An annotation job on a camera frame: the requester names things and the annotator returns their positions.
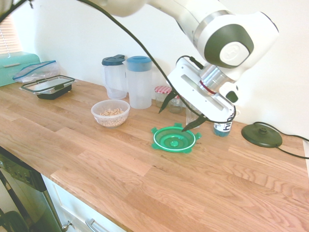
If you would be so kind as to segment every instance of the cabinet drawer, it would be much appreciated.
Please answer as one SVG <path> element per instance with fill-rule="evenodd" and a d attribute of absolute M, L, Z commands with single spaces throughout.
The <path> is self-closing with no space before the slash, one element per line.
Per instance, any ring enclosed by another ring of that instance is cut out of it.
<path fill-rule="evenodd" d="M 89 227 L 86 225 L 86 221 L 88 221 L 88 224 L 95 228 L 95 230 L 97 230 L 98 232 L 125 232 L 112 221 L 108 220 L 106 217 L 95 211 L 93 208 L 91 208 L 66 190 L 64 190 L 56 183 L 52 182 L 47 177 L 45 177 L 44 181 L 49 182 L 49 185 L 52 184 L 53 189 L 56 193 L 56 197 L 51 196 L 52 200 L 54 200 L 53 198 L 58 199 L 58 205 L 60 205 L 61 209 L 65 211 L 66 214 L 69 213 L 71 215 L 70 218 L 73 225 L 79 229 L 76 230 L 77 232 L 93 231 L 89 229 Z"/>

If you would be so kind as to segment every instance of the plastic pitcher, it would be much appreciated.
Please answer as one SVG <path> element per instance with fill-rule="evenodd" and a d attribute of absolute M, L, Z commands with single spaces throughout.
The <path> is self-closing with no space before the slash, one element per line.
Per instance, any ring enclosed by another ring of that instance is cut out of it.
<path fill-rule="evenodd" d="M 149 57 L 136 56 L 126 60 L 130 105 L 146 109 L 152 104 L 152 61 Z"/>
<path fill-rule="evenodd" d="M 110 99 L 122 99 L 127 94 L 126 67 L 124 55 L 106 57 L 102 60 L 103 84 Z"/>

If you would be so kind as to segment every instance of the drawer handle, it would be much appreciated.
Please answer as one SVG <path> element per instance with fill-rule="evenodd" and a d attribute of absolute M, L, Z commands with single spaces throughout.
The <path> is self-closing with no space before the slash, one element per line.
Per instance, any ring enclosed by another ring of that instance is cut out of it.
<path fill-rule="evenodd" d="M 95 223 L 96 221 L 92 218 L 92 219 L 88 219 L 88 220 L 86 220 L 85 221 L 85 223 L 86 223 L 86 225 L 93 231 L 93 232 L 100 232 L 100 231 L 98 231 L 96 228 L 94 228 L 93 227 L 93 223 Z"/>

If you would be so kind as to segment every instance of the blue lid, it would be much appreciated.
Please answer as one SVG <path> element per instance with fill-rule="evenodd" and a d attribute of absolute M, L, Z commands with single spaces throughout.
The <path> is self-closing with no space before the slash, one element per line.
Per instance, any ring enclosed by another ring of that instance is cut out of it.
<path fill-rule="evenodd" d="M 149 57 L 135 56 L 126 60 L 126 66 L 133 72 L 145 72 L 151 69 L 152 61 Z"/>
<path fill-rule="evenodd" d="M 125 56 L 124 55 L 117 55 L 114 57 L 106 57 L 102 60 L 102 64 L 105 66 L 114 66 L 114 65 L 121 65 L 124 62 Z"/>

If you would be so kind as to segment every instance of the window blind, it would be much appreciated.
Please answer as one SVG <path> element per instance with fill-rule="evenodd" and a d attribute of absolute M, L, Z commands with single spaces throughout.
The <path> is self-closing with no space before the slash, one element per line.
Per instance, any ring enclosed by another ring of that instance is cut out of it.
<path fill-rule="evenodd" d="M 0 54 L 20 52 L 22 47 L 11 16 L 0 23 Z"/>

